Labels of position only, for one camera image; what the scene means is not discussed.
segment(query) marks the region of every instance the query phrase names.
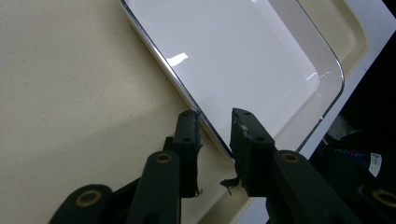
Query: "black plastic mount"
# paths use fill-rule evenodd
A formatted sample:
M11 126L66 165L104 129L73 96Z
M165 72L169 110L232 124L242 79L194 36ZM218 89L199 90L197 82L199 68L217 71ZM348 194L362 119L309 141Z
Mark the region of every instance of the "black plastic mount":
M230 146L242 186L249 197L267 198L272 224L361 223L305 157L276 150L251 112L233 109Z
M163 151L148 157L139 179L115 192L105 185L77 189L49 223L179 223L180 198L198 196L200 127L196 112L181 113L175 137L167 137Z

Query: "screw hole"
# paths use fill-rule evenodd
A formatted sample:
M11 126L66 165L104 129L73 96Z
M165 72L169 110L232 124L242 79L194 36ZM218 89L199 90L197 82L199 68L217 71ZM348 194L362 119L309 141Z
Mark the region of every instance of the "screw hole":
M372 192L373 197L382 204L396 208L396 195L383 189L375 189Z
M79 207L88 207L99 202L102 193L97 189L90 189L78 196L76 205Z
M155 161L159 163L167 163L172 160L172 157L168 154L160 154L155 158Z
M298 162L298 157L291 153L283 153L282 158L283 160L288 162Z

